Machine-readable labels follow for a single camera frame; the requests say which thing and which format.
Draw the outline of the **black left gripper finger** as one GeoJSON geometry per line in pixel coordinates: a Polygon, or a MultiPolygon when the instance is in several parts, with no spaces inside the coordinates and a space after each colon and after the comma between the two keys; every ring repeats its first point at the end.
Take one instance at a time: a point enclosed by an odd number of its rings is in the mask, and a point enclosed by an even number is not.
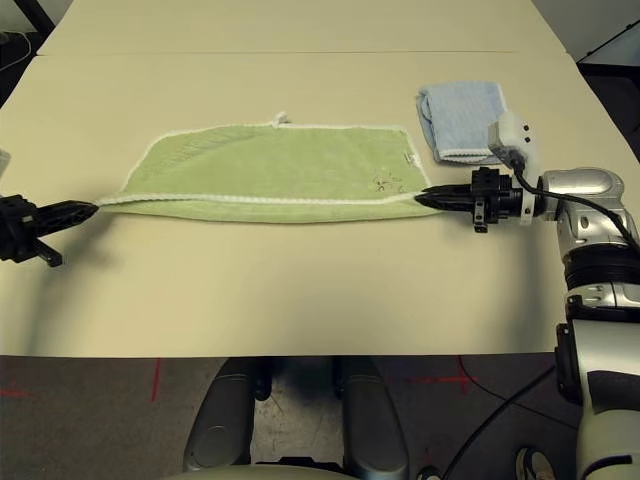
{"type": "Polygon", "coordinates": [[[86,220],[96,213],[91,202],[67,200],[37,208],[41,220],[86,220]]]}
{"type": "Polygon", "coordinates": [[[37,234],[50,235],[78,226],[84,223],[86,220],[41,220],[38,217],[37,234]]]}

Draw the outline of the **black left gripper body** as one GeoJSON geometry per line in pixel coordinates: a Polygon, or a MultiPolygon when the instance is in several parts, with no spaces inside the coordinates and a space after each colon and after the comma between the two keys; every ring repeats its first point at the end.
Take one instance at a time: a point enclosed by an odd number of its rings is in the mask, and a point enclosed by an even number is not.
{"type": "Polygon", "coordinates": [[[36,257],[49,267],[62,264],[62,255],[39,240],[37,207],[21,195],[1,198],[1,260],[21,263],[36,257]]]}

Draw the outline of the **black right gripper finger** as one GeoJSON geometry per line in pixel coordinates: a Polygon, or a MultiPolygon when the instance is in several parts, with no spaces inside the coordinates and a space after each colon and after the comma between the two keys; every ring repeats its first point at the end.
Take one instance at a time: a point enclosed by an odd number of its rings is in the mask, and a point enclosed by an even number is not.
{"type": "Polygon", "coordinates": [[[434,185],[420,192],[420,196],[434,198],[463,198],[470,195],[469,184],[434,185]]]}
{"type": "Polygon", "coordinates": [[[468,198],[458,197],[415,197],[419,204],[442,211],[470,211],[471,201],[468,198]]]}

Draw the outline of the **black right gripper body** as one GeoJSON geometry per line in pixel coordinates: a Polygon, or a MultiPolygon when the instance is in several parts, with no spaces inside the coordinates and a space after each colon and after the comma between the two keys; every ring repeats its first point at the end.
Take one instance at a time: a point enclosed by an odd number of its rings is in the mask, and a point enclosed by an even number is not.
{"type": "Polygon", "coordinates": [[[476,233],[487,233],[490,224],[519,217],[522,189],[514,187],[512,177],[498,169],[479,168],[472,172],[470,193],[473,199],[473,227],[476,233]]]}

